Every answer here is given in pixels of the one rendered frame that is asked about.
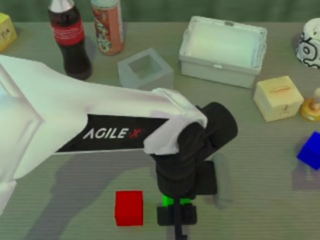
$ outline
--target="coca-cola bottle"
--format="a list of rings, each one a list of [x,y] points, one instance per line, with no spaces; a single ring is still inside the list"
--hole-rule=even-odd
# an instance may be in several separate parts
[[[51,0],[49,19],[54,39],[63,56],[65,73],[86,80],[92,65],[85,49],[85,32],[81,15],[73,0]]]

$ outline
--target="soda bottle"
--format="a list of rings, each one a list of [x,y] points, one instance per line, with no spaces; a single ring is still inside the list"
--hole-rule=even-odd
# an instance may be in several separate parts
[[[90,0],[98,48],[103,55],[125,48],[120,0]]]
[[[48,9],[54,39],[63,56],[65,73],[86,80],[92,65],[85,49],[85,32],[81,15],[73,0],[51,0]]]

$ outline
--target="red letter x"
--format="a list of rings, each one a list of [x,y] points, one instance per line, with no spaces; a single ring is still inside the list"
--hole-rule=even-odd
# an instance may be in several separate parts
[[[140,129],[133,129],[133,133],[130,133],[129,137],[131,139],[136,139],[138,137],[138,134],[141,132],[141,128]]]

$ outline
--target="yellow cube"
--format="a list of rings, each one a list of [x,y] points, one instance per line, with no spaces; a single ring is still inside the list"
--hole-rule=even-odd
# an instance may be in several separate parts
[[[17,33],[8,15],[0,12],[0,52],[17,38]]]
[[[295,116],[304,98],[290,77],[282,76],[259,81],[253,101],[264,120],[271,122]]]

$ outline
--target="wooden table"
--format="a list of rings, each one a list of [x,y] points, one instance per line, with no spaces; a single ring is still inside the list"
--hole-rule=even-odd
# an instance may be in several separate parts
[[[303,23],[251,23],[268,29],[267,53],[256,80],[289,75],[309,97],[320,87],[319,71],[300,64],[294,38]],[[190,240],[317,240],[320,234],[320,174],[298,163],[301,140],[320,130],[299,115],[265,123],[252,90],[180,75],[178,52],[188,23],[127,23],[125,50],[102,56],[92,23],[85,23],[93,62],[90,81],[119,86],[117,62],[154,48],[175,70],[175,89],[201,107],[225,105],[239,127],[238,137],[221,152],[228,158],[234,205],[216,209],[198,197],[198,224]],[[19,38],[3,54],[41,61],[63,73],[62,58],[48,23],[16,23]],[[144,227],[117,228],[116,190],[144,192]],[[161,202],[154,162],[142,151],[56,155],[26,177],[0,217],[1,240],[173,240],[173,229],[156,222]]]

